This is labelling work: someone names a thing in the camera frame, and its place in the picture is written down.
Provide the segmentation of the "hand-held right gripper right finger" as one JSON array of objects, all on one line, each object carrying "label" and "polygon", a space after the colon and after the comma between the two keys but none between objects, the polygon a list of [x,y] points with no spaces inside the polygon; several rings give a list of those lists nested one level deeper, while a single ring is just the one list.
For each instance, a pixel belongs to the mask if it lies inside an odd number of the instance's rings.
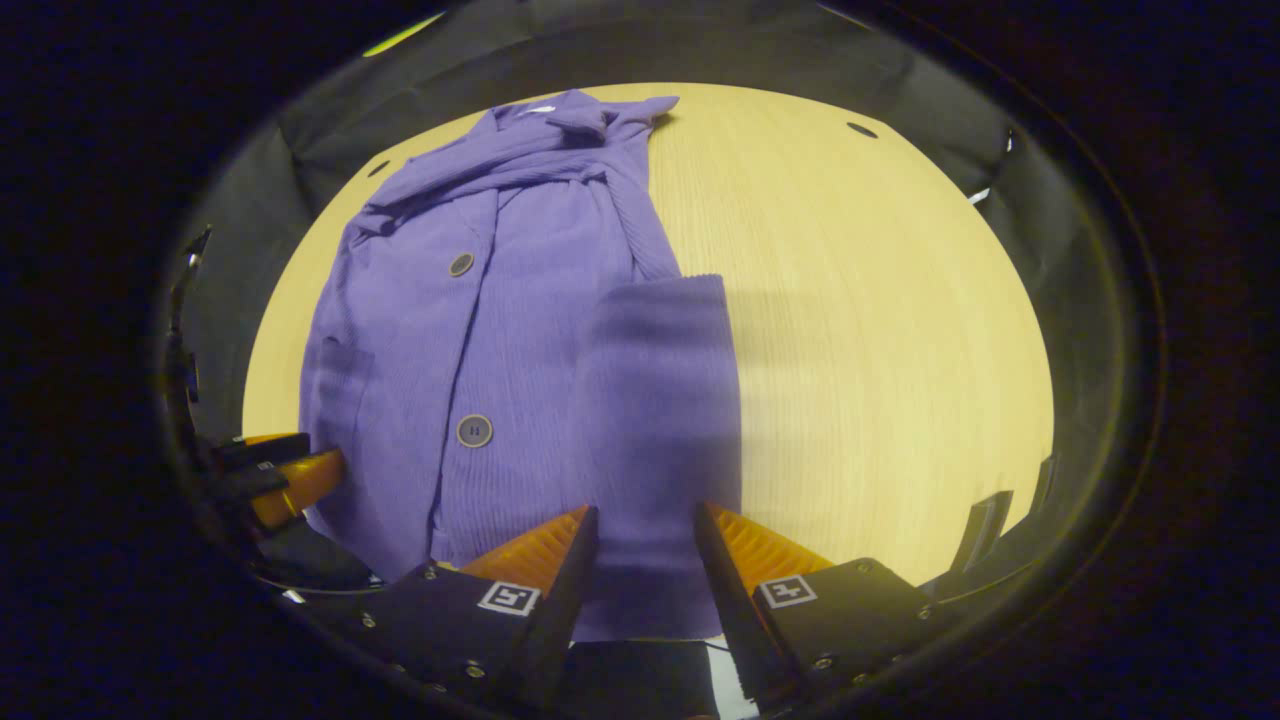
[{"label": "hand-held right gripper right finger", "polygon": [[835,564],[719,505],[694,538],[744,694],[781,714],[868,683],[941,635],[941,610],[874,559]]}]

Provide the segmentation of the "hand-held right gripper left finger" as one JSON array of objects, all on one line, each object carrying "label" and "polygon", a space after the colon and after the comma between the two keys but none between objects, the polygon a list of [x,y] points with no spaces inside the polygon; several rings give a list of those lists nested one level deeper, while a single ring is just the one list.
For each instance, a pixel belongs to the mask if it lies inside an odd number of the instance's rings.
[{"label": "hand-held right gripper left finger", "polygon": [[460,569],[429,562],[367,594],[346,614],[346,639],[433,691],[548,708],[596,547],[598,511],[584,505]]}]

